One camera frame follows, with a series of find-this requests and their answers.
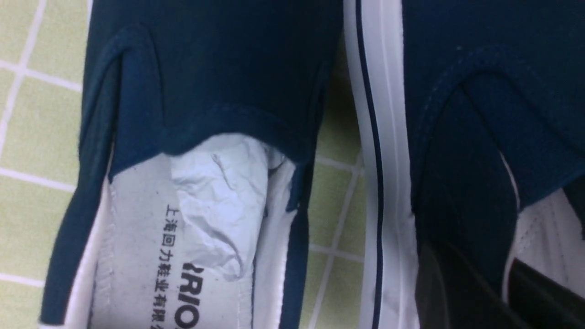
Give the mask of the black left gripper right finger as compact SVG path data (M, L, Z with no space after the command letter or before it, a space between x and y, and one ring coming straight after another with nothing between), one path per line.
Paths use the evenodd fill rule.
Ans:
M512 264L508 301L531 329L583 329L585 300L524 262Z

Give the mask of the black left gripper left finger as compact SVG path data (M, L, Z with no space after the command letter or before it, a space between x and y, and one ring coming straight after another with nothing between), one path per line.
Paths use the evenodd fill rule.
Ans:
M424 244L415 301L422 329L516 329L517 318L449 245Z

